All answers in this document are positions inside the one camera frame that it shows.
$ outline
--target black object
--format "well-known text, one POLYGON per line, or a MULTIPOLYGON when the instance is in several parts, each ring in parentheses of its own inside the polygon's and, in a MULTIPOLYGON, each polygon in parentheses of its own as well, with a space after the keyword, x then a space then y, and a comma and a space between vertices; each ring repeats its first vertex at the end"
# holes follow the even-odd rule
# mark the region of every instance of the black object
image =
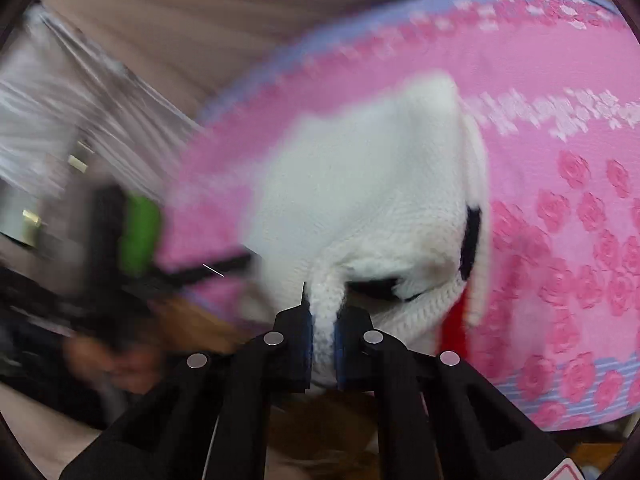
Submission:
POLYGON ((0 266, 0 305, 13 305, 33 316, 50 316, 58 297, 33 280, 0 266))
POLYGON ((151 267, 148 272, 125 285, 125 289, 141 300, 156 300, 171 296, 181 288, 204 280, 224 278, 230 274, 246 274, 254 261, 255 254, 245 249, 225 260, 206 262, 193 267, 185 267, 175 272, 164 272, 151 267))
POLYGON ((258 336, 233 357, 190 356, 82 452, 61 479, 261 478, 270 396, 309 386, 308 303, 279 313, 273 329, 282 335, 279 344, 258 336))
POLYGON ((469 279, 476 260, 481 219, 482 211, 479 207, 466 207, 465 237, 460 249, 460 276, 465 281, 469 279))
POLYGON ((118 184, 97 189, 91 196, 86 282, 90 290, 120 288, 124 280, 118 261, 127 196, 118 184))
POLYGON ((41 322, 46 320, 0 301, 0 382, 57 412, 103 430, 107 423, 99 395, 73 377, 66 367, 65 337, 40 326, 41 322))
MULTIPOLYGON (((270 397, 309 386, 311 341, 303 298, 235 356, 190 356, 61 480, 262 478, 270 397)), ((453 352, 411 352, 364 310, 340 313, 335 358, 338 386, 376 394, 385 480, 436 480, 438 459, 446 480, 544 480, 566 458, 453 352)))

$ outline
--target pink blanket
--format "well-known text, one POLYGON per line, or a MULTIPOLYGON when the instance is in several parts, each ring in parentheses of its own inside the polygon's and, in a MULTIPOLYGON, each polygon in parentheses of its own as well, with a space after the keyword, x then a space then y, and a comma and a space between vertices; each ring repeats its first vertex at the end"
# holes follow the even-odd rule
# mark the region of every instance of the pink blanket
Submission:
MULTIPOLYGON (((489 153, 488 314, 471 361, 542 428, 640 404, 640 47, 585 0, 406 4, 244 85, 191 145, 168 209, 166 266, 233 250, 252 179, 305 111, 332 112, 416 72, 447 70, 489 153)), ((239 291, 204 291, 233 305, 239 291)))

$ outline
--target pink rose pattern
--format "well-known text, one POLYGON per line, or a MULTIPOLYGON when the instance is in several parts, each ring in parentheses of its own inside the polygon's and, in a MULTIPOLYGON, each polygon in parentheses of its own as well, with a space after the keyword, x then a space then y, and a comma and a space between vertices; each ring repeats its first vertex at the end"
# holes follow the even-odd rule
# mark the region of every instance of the pink rose pattern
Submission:
POLYGON ((593 257, 606 269, 615 270, 620 262, 620 245, 615 235, 606 229, 593 246, 593 257))
POLYGON ((548 342, 556 354, 567 352, 580 341, 580 331, 575 324, 574 316, 567 308, 556 308, 555 319, 551 326, 548 342))
POLYGON ((551 237, 539 227, 529 226, 526 229, 523 247, 524 259, 533 267, 551 257, 551 237))
POLYGON ((636 228, 636 231, 640 233, 640 198, 635 198, 634 203, 631 206, 631 221, 636 228))
POLYGON ((634 276, 640 276, 640 245, 635 236, 626 239, 622 246, 622 266, 634 276))
POLYGON ((512 248, 525 226, 522 211, 516 206, 508 207, 502 202, 492 203, 492 228, 494 245, 498 250, 512 248))
POLYGON ((616 195, 620 198, 627 198, 631 193, 629 185, 629 174, 616 160, 607 161, 607 178, 616 189, 616 195))
POLYGON ((626 394, 626 403, 630 408, 640 404, 640 374, 636 375, 631 386, 629 386, 629 391, 626 394))
POLYGON ((547 303, 565 306, 574 287, 574 276, 566 261, 554 258, 546 269, 538 295, 547 303))
POLYGON ((531 416, 531 420, 541 430, 551 430, 564 417, 566 408, 560 402, 550 400, 544 402, 536 413, 531 416))
POLYGON ((604 282, 599 269, 585 265, 575 280, 575 297, 582 308, 593 308, 602 300, 604 282))
POLYGON ((593 394, 593 401, 596 404, 596 410, 601 412, 605 408, 608 408, 611 403, 620 394, 620 388, 625 382, 622 375, 611 370, 604 375, 604 378, 593 394))
POLYGON ((571 209, 569 201, 562 195, 541 189, 538 193, 536 213, 550 233, 557 233, 564 226, 571 209))
POLYGON ((551 389, 556 366, 540 355, 532 355, 524 363, 518 378, 518 388, 525 400, 531 402, 551 389))
POLYGON ((558 173, 573 189, 582 189, 591 179, 591 172, 586 160, 571 152, 560 152, 558 157, 558 173))
POLYGON ((580 402, 593 386, 595 379, 596 367, 593 363, 593 354, 590 352, 580 354, 569 361, 564 368, 560 382, 560 395, 569 402, 580 402))
POLYGON ((612 316, 622 316, 631 304, 634 286, 626 274, 614 272, 607 286, 607 299, 612 316))
MULTIPOLYGON (((562 430, 583 428, 604 420, 597 416, 567 415, 571 405, 588 403, 608 414, 626 402, 628 409, 640 405, 640 370, 625 386, 625 378, 616 370, 597 374, 591 352, 572 354, 582 338, 580 317, 583 310, 598 309, 614 318, 624 317, 634 306, 640 317, 640 198, 632 198, 629 172, 616 160, 608 160, 598 172, 604 174, 619 199, 629 200, 626 207, 635 233, 618 237, 607 225, 605 203, 592 189, 592 171, 588 161, 567 150, 559 153, 558 174, 568 188, 540 189, 534 205, 538 225, 529 224, 516 205, 493 202, 494 246, 503 254, 502 273, 497 290, 484 317, 479 333, 480 346, 472 352, 472 362, 494 383, 507 378, 514 381, 518 396, 531 403, 530 418, 540 428, 562 430), (562 231, 575 208, 575 217, 592 247, 593 261, 572 266, 554 254, 553 236, 562 231), (549 354, 529 356, 513 374, 508 354, 508 334, 517 301, 536 294, 550 309, 546 329, 549 354), (558 365, 554 363, 557 356, 558 365), (545 399, 557 388, 561 400, 545 399)), ((636 354, 640 359, 640 329, 636 354)))
POLYGON ((602 200, 594 197, 591 193, 585 193, 582 196, 576 212, 587 232, 602 229, 604 222, 607 221, 602 200))

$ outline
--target white knitted toy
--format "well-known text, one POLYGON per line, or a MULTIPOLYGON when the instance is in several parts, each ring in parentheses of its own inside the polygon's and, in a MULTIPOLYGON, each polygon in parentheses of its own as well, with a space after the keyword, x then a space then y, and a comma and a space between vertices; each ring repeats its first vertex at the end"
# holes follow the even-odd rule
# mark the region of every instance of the white knitted toy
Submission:
POLYGON ((259 285, 273 304, 295 306, 308 282, 323 375, 347 282, 395 278, 398 300, 372 320, 411 345, 443 319, 473 268, 466 322, 481 317, 484 147, 448 75, 417 75, 332 116, 299 120, 256 195, 244 243, 262 257, 259 285))

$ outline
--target plastic wrap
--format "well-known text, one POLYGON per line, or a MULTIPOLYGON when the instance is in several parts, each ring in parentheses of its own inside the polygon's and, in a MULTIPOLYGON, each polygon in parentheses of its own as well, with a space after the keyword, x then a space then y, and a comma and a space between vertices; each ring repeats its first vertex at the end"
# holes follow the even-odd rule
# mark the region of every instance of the plastic wrap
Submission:
POLYGON ((123 186, 162 198, 195 126, 41 6, 0 56, 0 178, 36 196, 60 193, 82 139, 123 186))

